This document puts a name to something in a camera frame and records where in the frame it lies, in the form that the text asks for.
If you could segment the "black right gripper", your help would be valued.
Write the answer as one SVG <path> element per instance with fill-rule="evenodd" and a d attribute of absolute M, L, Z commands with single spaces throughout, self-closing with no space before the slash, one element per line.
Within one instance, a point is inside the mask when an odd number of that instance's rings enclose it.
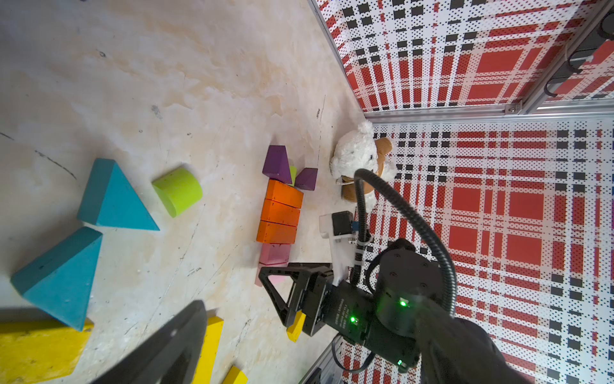
<path fill-rule="evenodd" d="M 263 267 L 259 274 L 262 286 L 283 326 L 291 326 L 300 311 L 305 315 L 304 333 L 314 335 L 329 326 L 347 342 L 367 348 L 372 357 L 380 356 L 401 370 L 414 368 L 420 351 L 410 334 L 414 328 L 410 303 L 396 289 L 418 286 L 409 273 L 421 266 L 422 256 L 413 244 L 399 238 L 371 261 L 370 268 L 381 270 L 376 288 L 364 291 L 344 280 L 354 250 L 349 242 L 353 224 L 348 211 L 321 216 L 321 236 L 330 242 L 333 263 L 291 262 L 287 267 Z M 292 280 L 288 299 L 271 283 L 270 275 Z"/>

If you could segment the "purple triangle block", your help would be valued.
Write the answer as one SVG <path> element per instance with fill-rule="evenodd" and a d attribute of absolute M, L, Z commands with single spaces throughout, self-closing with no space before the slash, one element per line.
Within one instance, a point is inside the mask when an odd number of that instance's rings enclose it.
<path fill-rule="evenodd" d="M 292 183 L 289 159 L 285 146 L 270 145 L 265 157 L 262 173 L 270 179 L 284 184 Z"/>
<path fill-rule="evenodd" d="M 298 173 L 294 186 L 301 190 L 314 191 L 316 189 L 317 179 L 318 169 L 307 167 Z"/>

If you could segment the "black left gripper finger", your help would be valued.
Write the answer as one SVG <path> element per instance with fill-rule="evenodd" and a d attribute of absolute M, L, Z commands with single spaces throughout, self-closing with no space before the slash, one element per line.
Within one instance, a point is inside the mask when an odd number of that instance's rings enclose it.
<path fill-rule="evenodd" d="M 195 300 L 96 383 L 191 383 L 206 336 L 207 312 Z"/>

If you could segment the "lime green cylinder block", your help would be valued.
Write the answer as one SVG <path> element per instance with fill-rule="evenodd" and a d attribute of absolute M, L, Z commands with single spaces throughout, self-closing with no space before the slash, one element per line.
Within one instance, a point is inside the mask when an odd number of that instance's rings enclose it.
<path fill-rule="evenodd" d="M 290 166 L 289 172 L 290 172 L 290 177 L 291 177 L 289 185 L 291 185 L 291 187 L 294 187 L 296 183 L 296 178 L 297 178 L 297 168 L 295 166 Z"/>

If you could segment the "orange block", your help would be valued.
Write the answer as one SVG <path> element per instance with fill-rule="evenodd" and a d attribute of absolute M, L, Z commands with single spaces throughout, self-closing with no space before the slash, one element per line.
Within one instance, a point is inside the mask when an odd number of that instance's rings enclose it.
<path fill-rule="evenodd" d="M 270 199 L 263 204 L 261 220 L 290 227 L 298 227 L 301 211 Z"/>
<path fill-rule="evenodd" d="M 292 208 L 302 209 L 304 194 L 283 182 L 275 179 L 270 179 L 265 195 L 266 200 L 271 200 L 276 203 L 281 203 Z"/>
<path fill-rule="evenodd" d="M 256 240 L 265 244 L 294 244 L 296 236 L 296 227 L 260 221 Z"/>

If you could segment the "pink block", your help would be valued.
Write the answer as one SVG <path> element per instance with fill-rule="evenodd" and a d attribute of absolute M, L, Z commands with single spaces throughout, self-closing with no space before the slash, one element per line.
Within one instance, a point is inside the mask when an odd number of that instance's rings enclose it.
<path fill-rule="evenodd" d="M 263 265 L 287 265 L 291 251 L 290 244 L 263 243 L 259 263 Z"/>
<path fill-rule="evenodd" d="M 255 284 L 256 286 L 262 286 L 262 282 L 261 282 L 261 280 L 260 280 L 260 278 L 259 278 L 259 274 L 260 274 L 260 271 L 261 271 L 261 269 L 262 269 L 263 267 L 276 267 L 276 268 L 281 268 L 281 267 L 287 267 L 287 266 L 288 266 L 288 263 L 287 263 L 287 262 L 278 263 L 278 264 L 271 264 L 271 265 L 265 265 L 265 264 L 259 263 L 259 264 L 258 264 L 258 267 L 257 267 L 257 273 L 256 273 L 256 278 L 255 278 L 254 284 Z M 273 283 L 273 284 L 278 284 L 278 283 L 282 283 L 282 282 L 285 280 L 285 278 L 284 278 L 284 277 L 282 277 L 282 276 L 270 275 L 269 280 L 270 280 L 270 281 L 271 281 L 271 283 Z"/>

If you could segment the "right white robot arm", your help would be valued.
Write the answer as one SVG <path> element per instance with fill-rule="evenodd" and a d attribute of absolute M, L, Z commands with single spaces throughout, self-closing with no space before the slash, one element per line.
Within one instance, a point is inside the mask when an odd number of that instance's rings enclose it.
<path fill-rule="evenodd" d="M 365 185 L 404 216 L 430 248 L 431 259 L 400 238 L 364 264 L 371 240 Z M 348 277 L 336 283 L 328 263 L 291 263 L 260 270 L 259 280 L 283 325 L 290 326 L 302 313 L 305 333 L 315 334 L 329 326 L 336 332 L 336 341 L 369 351 L 366 364 L 383 358 L 402 374 L 419 367 L 423 383 L 524 382 L 480 326 L 457 317 L 455 266 L 425 219 L 372 171 L 356 171 L 354 187 L 359 230 Z"/>

